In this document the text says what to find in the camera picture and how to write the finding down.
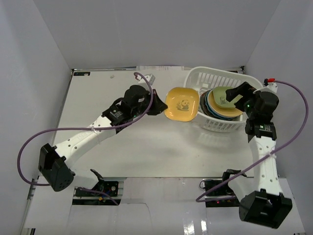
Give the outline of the square yellow panda dish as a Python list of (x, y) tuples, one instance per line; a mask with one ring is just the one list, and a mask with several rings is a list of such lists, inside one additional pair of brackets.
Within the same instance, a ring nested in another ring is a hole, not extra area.
[(164, 114), (168, 119), (189, 122), (198, 114), (200, 97), (194, 89), (175, 87), (168, 92), (165, 104), (168, 108)]

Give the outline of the square green panda dish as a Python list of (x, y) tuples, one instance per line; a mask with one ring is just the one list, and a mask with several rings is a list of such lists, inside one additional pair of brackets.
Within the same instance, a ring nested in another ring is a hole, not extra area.
[(235, 109), (235, 103), (242, 98), (242, 96), (239, 94), (231, 102), (227, 101), (226, 90), (229, 89), (232, 89), (232, 87), (219, 86), (213, 89), (214, 101), (220, 108)]

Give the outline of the round yellow plate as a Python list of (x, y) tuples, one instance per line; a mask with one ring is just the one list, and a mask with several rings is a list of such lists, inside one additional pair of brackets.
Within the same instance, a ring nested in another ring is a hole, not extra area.
[(234, 109), (225, 109), (225, 108), (221, 108), (219, 107), (216, 102), (215, 102), (215, 99), (214, 99), (214, 96), (213, 96), (213, 92), (211, 91), (208, 96), (207, 96), (207, 100), (208, 100), (208, 106), (211, 108), (211, 110), (224, 117), (224, 118), (236, 118), (240, 115), (243, 114), (242, 111), (234, 108)]

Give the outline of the round blue plate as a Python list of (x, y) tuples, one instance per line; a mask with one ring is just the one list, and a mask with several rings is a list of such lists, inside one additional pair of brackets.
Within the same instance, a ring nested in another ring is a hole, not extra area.
[(218, 119), (221, 119), (221, 120), (233, 120), (234, 119), (234, 117), (222, 117), (221, 115), (219, 115), (219, 114), (216, 114), (212, 109), (211, 109), (211, 107), (209, 106), (209, 103), (208, 103), (208, 97), (209, 97), (209, 93), (207, 93), (206, 94), (206, 96), (205, 96), (205, 105), (206, 105), (206, 107), (207, 107), (207, 109), (208, 109), (208, 111), (215, 117), (215, 118), (218, 118)]

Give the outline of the teal scalloped plate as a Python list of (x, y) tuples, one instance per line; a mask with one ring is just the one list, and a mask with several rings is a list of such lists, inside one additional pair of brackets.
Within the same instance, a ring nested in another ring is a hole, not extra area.
[(204, 95), (204, 102), (205, 102), (205, 106), (208, 110), (208, 112), (214, 116), (215, 118), (220, 118), (210, 107), (209, 107), (209, 103), (208, 103), (208, 95), (210, 93), (210, 90), (208, 90), (205, 95)]

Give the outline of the dark red rimmed plate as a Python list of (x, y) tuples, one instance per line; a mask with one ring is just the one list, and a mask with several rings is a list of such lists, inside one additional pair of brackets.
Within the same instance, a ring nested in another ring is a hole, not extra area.
[(205, 102), (204, 102), (204, 95), (206, 92), (202, 93), (200, 95), (200, 108), (203, 114), (210, 116), (211, 114), (208, 112), (206, 106), (205, 106)]

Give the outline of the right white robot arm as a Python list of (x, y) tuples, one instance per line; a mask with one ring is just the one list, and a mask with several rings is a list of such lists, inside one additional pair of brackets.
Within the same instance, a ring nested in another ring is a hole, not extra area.
[(226, 90), (226, 100), (231, 102), (239, 95), (235, 107), (246, 113), (245, 133), (252, 152), (254, 181), (249, 183), (245, 175), (227, 178), (221, 182), (221, 190), (239, 200), (239, 218), (273, 229), (278, 229), (292, 209), (292, 200), (283, 195), (279, 184), (276, 156), (276, 128), (271, 121), (279, 104), (272, 84), (256, 89), (248, 82)]

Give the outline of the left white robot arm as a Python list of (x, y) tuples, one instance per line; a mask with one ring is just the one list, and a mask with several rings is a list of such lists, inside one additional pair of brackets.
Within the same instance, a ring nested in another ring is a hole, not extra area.
[(133, 120), (148, 115), (158, 115), (168, 106), (155, 90), (148, 91), (132, 85), (122, 98), (117, 99), (90, 126), (68, 140), (55, 146), (45, 144), (40, 150), (39, 171), (55, 192), (70, 185), (86, 188), (92, 195), (103, 191), (103, 177), (95, 170), (77, 170), (75, 163), (88, 151), (124, 128)]

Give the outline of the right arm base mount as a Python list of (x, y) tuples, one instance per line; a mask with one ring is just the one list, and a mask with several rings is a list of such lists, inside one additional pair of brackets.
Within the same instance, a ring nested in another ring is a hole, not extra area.
[[(220, 184), (222, 182), (221, 179), (203, 179), (199, 183), (200, 189), (203, 191), (207, 191), (214, 186)], [(205, 205), (207, 208), (231, 208), (231, 207), (238, 207), (239, 201), (237, 198), (227, 199), (224, 198), (228, 197), (234, 197), (235, 194), (233, 190), (229, 188), (228, 185), (224, 185), (220, 187), (219, 189), (216, 189), (215, 191), (209, 193), (207, 196), (205, 196), (205, 199), (211, 199), (211, 198), (219, 198), (218, 201), (210, 201), (206, 202)]]

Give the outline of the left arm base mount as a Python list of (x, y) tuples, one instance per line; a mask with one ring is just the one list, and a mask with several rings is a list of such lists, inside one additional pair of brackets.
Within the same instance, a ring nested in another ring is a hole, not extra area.
[(91, 190), (92, 192), (76, 189), (72, 204), (81, 206), (118, 206), (120, 204), (118, 181), (99, 182)]

